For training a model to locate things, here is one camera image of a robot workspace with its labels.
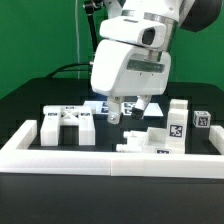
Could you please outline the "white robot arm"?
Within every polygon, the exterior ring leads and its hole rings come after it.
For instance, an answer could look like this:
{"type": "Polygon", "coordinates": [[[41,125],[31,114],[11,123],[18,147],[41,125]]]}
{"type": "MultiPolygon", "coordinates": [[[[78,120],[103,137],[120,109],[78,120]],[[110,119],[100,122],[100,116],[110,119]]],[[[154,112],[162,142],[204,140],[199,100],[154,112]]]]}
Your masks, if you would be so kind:
{"type": "Polygon", "coordinates": [[[121,121],[127,96],[137,102],[131,116],[141,119],[154,95],[166,89],[176,28],[198,32],[219,16],[223,0],[103,0],[108,18],[101,23],[91,86],[107,97],[108,122],[121,121]]]}

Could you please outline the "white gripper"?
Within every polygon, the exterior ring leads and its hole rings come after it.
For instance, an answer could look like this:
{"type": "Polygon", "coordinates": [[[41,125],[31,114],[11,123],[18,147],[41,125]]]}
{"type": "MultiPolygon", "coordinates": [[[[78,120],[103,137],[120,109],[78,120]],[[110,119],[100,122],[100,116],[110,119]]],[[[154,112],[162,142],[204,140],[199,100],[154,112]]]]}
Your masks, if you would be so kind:
{"type": "Polygon", "coordinates": [[[107,98],[107,121],[121,122],[121,96],[138,96],[131,117],[140,120],[151,101],[151,95],[161,95],[167,85],[171,57],[163,52],[159,62],[147,59],[149,51],[142,47],[103,40],[98,45],[91,75],[94,92],[107,98]]]}

